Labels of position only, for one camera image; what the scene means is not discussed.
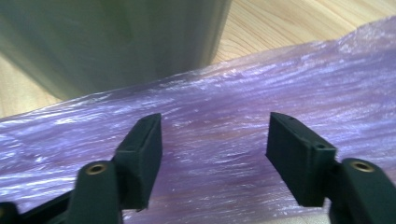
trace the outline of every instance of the black plastic jaw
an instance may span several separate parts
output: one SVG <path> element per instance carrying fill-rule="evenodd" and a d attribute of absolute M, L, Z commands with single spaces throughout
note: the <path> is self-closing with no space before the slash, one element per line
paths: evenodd
<path fill-rule="evenodd" d="M 122 223 L 121 209 L 148 207 L 162 155 L 161 114 L 146 116 L 126 135 L 112 161 L 80 169 L 75 189 L 24 214 L 14 203 L 0 203 L 0 223 Z"/>
<path fill-rule="evenodd" d="M 299 120 L 271 113 L 266 156 L 297 203 L 321 207 L 332 201 L 336 224 L 396 223 L 396 188 L 368 161 L 335 159 L 336 148 Z"/>

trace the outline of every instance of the wrinkled plastic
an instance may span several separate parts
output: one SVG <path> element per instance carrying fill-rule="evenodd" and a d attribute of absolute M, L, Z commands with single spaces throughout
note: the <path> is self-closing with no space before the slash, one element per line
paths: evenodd
<path fill-rule="evenodd" d="M 396 17 L 341 39 L 275 49 L 0 122 L 0 201 L 21 211 L 73 188 L 134 123 L 163 114 L 149 209 L 126 223 L 257 223 L 302 208 L 265 158 L 271 111 L 291 115 L 396 181 Z"/>

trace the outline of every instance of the screw hole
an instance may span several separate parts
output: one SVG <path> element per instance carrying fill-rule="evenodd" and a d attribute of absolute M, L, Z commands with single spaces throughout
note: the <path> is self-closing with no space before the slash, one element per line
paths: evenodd
<path fill-rule="evenodd" d="M 106 169 L 106 166 L 102 163 L 98 163 L 88 167 L 86 170 L 87 175 L 98 175 Z"/>
<path fill-rule="evenodd" d="M 362 162 L 362 161 L 353 161 L 351 163 L 352 167 L 362 171 L 362 172 L 367 172 L 367 173 L 371 173 L 374 171 L 374 167 L 371 166 L 370 164 L 366 163 L 366 162 Z"/>

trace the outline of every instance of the purple plastic sheet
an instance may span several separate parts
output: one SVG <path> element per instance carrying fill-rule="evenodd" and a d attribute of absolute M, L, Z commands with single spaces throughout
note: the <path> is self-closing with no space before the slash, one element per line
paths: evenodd
<path fill-rule="evenodd" d="M 335 41 L 275 49 L 148 85 L 1 119 L 0 201 L 22 212 L 108 160 L 135 122 L 163 113 L 149 209 L 126 223 L 257 223 L 326 213 L 297 205 L 265 158 L 269 114 L 289 114 L 396 181 L 396 17 Z"/>

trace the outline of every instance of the wood grain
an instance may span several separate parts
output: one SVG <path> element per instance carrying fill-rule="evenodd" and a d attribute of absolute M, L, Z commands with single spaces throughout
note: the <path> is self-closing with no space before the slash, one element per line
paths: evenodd
<path fill-rule="evenodd" d="M 234 0 L 213 63 L 262 50 L 335 39 L 396 14 L 396 0 Z M 60 100 L 0 57 L 0 118 Z"/>

